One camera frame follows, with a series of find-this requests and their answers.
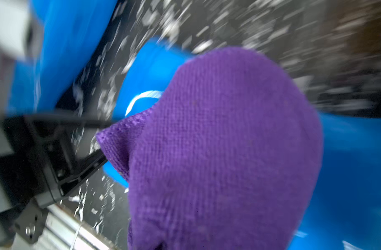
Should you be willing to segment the purple cloth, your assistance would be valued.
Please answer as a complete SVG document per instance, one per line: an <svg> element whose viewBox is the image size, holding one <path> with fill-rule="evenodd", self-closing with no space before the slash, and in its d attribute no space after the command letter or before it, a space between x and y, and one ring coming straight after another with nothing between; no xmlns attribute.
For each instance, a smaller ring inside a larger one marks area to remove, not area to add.
<svg viewBox="0 0 381 250"><path fill-rule="evenodd" d="M285 250L322 165L316 110L273 61L227 47L97 134L129 183L131 250Z"/></svg>

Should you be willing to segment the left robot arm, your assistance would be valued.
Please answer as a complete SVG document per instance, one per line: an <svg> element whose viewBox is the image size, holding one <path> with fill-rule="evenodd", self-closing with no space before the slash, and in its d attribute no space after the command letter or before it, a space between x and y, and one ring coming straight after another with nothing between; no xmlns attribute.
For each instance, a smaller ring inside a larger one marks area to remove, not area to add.
<svg viewBox="0 0 381 250"><path fill-rule="evenodd" d="M105 162L77 159L69 132L106 122L57 110L116 1L0 1L0 217L65 199Z"/></svg>

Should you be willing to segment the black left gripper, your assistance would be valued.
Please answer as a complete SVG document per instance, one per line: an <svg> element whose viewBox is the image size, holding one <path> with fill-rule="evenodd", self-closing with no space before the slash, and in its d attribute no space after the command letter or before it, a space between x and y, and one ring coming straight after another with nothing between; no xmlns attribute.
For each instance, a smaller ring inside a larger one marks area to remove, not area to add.
<svg viewBox="0 0 381 250"><path fill-rule="evenodd" d="M100 150L78 157L71 133L110 125L66 113L0 116L0 213L30 200L46 208L70 196L107 161Z"/></svg>

